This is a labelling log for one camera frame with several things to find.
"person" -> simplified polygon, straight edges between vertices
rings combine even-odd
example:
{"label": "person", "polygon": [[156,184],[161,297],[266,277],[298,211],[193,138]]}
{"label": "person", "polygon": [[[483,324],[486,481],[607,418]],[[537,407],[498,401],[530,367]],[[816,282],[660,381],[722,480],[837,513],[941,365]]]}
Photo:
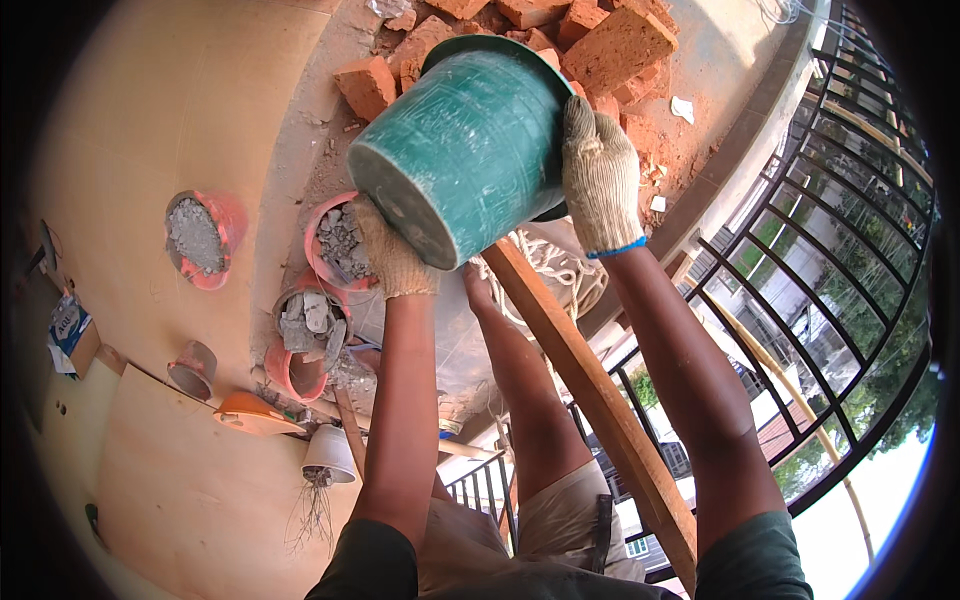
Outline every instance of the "person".
{"label": "person", "polygon": [[[564,107],[564,192],[577,237],[610,274],[697,485],[698,600],[811,598],[750,400],[723,352],[644,247],[636,150],[579,96]],[[510,410],[518,555],[492,518],[456,504],[436,473],[433,302],[438,274],[369,200],[357,218],[386,300],[366,480],[307,600],[333,598],[676,598],[641,583],[609,488],[546,366],[497,310],[486,281],[464,283]],[[610,535],[597,535],[610,527]],[[612,540],[609,545],[604,539]]]}

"sky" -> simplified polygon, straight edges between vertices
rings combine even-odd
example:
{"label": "sky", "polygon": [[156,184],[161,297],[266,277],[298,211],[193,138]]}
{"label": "sky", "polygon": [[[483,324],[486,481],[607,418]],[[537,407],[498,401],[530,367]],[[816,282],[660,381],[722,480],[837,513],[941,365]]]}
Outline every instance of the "sky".
{"label": "sky", "polygon": [[[850,480],[860,499],[874,551],[880,553],[924,464],[927,447],[910,434],[899,448],[864,460]],[[793,520],[806,581],[817,600],[839,600],[868,566],[863,533],[843,484]]]}

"brick pile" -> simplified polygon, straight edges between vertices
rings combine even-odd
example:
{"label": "brick pile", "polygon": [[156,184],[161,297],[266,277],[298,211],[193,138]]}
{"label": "brick pile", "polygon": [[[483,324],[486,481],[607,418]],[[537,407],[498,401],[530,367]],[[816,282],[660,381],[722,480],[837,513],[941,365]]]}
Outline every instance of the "brick pile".
{"label": "brick pile", "polygon": [[[417,25],[417,13],[410,10],[385,23],[388,29],[409,32],[390,56],[358,60],[334,73],[357,116],[373,120],[410,89],[437,44],[458,33],[497,35],[487,27],[535,51],[594,110],[608,114],[628,133],[636,130],[637,120],[623,108],[670,95],[670,57],[677,50],[680,28],[663,0],[609,0],[605,6],[612,6],[612,12],[600,8],[597,0],[424,1],[459,22],[451,27],[449,17],[444,22],[430,15]],[[477,16],[491,2],[509,23],[491,24],[488,12]],[[515,29],[504,31],[510,24]]]}

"blue glove cuff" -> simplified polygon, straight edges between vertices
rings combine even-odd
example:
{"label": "blue glove cuff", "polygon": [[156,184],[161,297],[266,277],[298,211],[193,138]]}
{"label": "blue glove cuff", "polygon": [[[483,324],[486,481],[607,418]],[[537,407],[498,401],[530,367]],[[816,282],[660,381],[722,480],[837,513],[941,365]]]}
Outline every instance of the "blue glove cuff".
{"label": "blue glove cuff", "polygon": [[636,240],[633,244],[629,246],[624,246],[623,248],[617,250],[605,250],[603,252],[587,252],[587,258],[603,258],[604,256],[613,256],[614,254],[620,254],[621,252],[626,252],[630,248],[639,248],[641,246],[647,245],[647,236],[641,235],[640,239]]}

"orange dustpan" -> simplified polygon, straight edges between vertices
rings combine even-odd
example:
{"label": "orange dustpan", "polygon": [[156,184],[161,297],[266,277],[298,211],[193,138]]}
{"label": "orange dustpan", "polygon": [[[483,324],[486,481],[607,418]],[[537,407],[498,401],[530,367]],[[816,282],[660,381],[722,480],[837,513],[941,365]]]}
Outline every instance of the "orange dustpan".
{"label": "orange dustpan", "polygon": [[287,419],[265,400],[249,392],[234,392],[213,413],[227,427],[269,436],[275,433],[305,433],[305,429]]}

